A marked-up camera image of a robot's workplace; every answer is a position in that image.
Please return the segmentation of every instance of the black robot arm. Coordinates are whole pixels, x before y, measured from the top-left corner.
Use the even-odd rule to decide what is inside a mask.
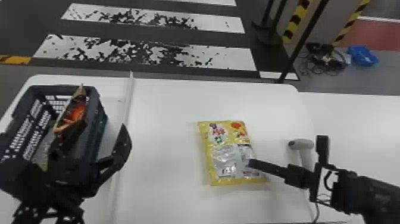
[[[310,201],[331,207],[346,214],[361,214],[366,224],[400,223],[400,188],[355,172],[338,169],[328,163],[329,137],[317,137],[318,162],[314,171],[289,164],[280,167],[268,162],[251,159],[248,167],[260,170],[285,180],[285,183],[310,191]],[[324,177],[324,186],[331,192],[329,202],[318,199],[318,189],[322,169],[328,170]],[[334,173],[337,181],[332,187],[327,184]]]

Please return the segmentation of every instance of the snack bag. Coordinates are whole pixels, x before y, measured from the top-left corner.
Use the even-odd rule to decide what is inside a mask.
[[[255,154],[244,122],[199,122],[211,186],[261,183],[266,179],[246,167]]]

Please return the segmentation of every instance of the hazard tape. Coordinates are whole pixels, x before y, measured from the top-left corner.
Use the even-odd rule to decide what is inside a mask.
[[[290,18],[289,24],[287,25],[287,28],[283,33],[283,43],[291,43],[293,36],[295,35],[300,25],[301,20],[307,14],[307,9],[310,6],[311,1],[312,0],[299,0],[299,3],[297,4],[297,7],[292,15],[292,18]]]
[[[0,55],[0,64],[28,64],[31,57]]]
[[[350,18],[347,20],[345,27],[339,32],[337,38],[333,42],[333,46],[338,46],[342,39],[346,36],[346,34],[350,31],[351,26],[353,26],[354,22],[357,18],[361,15],[365,7],[370,3],[371,0],[362,0],[361,3],[358,5],[357,9],[351,14]]]

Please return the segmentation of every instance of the blue bin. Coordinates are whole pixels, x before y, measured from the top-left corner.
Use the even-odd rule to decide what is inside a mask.
[[[359,66],[370,67],[379,62],[364,45],[349,46],[347,54],[351,55],[352,61]]]

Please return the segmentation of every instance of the white table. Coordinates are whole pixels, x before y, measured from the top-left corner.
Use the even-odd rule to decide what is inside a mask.
[[[388,175],[388,171],[399,169],[399,167],[390,167],[393,164],[390,161],[396,162],[396,157],[392,156],[396,152],[395,147],[400,146],[398,134],[395,132],[395,128],[400,124],[399,97],[297,94],[288,86],[255,83],[139,79],[131,84],[132,80],[128,78],[34,76],[24,85],[16,99],[21,97],[29,85],[49,85],[54,83],[54,80],[70,84],[83,82],[85,85],[98,88],[106,113],[109,118],[115,117],[115,121],[111,121],[115,124],[112,125],[114,128],[109,129],[109,134],[105,134],[102,148],[105,148],[104,144],[113,144],[110,143],[110,139],[117,128],[117,123],[120,124],[124,120],[128,121],[133,140],[132,156],[121,171],[120,177],[115,176],[101,188],[95,198],[85,201],[83,205],[85,220],[89,224],[172,223],[174,221],[190,223],[309,222],[314,217],[314,208],[307,202],[304,193],[285,186],[279,178],[271,177],[269,185],[209,187],[207,177],[200,171],[202,161],[193,160],[203,155],[199,142],[196,145],[198,135],[194,123],[198,120],[244,120],[259,158],[282,166],[288,162],[298,163],[296,154],[283,149],[288,139],[313,138],[316,133],[327,134],[330,135],[332,142],[330,160],[332,163],[338,167],[356,170],[362,175],[400,185],[398,178]],[[227,97],[221,96],[220,101],[210,101],[207,98],[221,91],[237,100],[224,101],[222,106],[218,102]],[[127,110],[129,101],[126,100],[126,96],[132,94],[134,95],[132,107]],[[302,101],[311,115],[315,131],[310,126],[311,121],[303,108]],[[14,100],[10,108],[15,106],[15,102]],[[246,107],[242,107],[238,112],[236,111],[238,104],[245,104]],[[204,105],[211,105],[219,110],[210,115],[210,108]],[[4,123],[7,123],[10,108],[0,121],[0,130],[3,130]],[[123,115],[124,111],[131,112],[129,117]],[[277,117],[281,116],[286,119],[283,127],[278,125],[278,121],[283,119],[277,119]],[[299,119],[302,120],[301,125],[298,125]],[[274,129],[265,128],[266,124]],[[167,147],[171,145],[176,145],[176,147],[196,145],[197,150],[191,148],[190,154],[187,152],[182,154],[179,153],[178,148]],[[263,151],[265,148],[275,153],[266,153],[267,151]],[[160,150],[165,152],[163,158],[159,158],[157,154]],[[360,152],[363,153],[362,157],[355,157]],[[185,164],[188,158],[194,166],[182,169],[180,165]],[[149,162],[146,166],[140,160]],[[373,162],[375,167],[365,166],[364,161]],[[154,174],[155,166],[158,166],[157,173],[152,176],[149,173]],[[191,177],[191,181],[184,179],[187,176]],[[2,208],[0,217],[3,218],[4,223],[10,223],[11,214],[18,203],[4,193],[0,194],[0,201]],[[193,208],[198,209],[198,214],[193,212]],[[347,219],[346,216],[332,209],[321,210],[321,221]]]

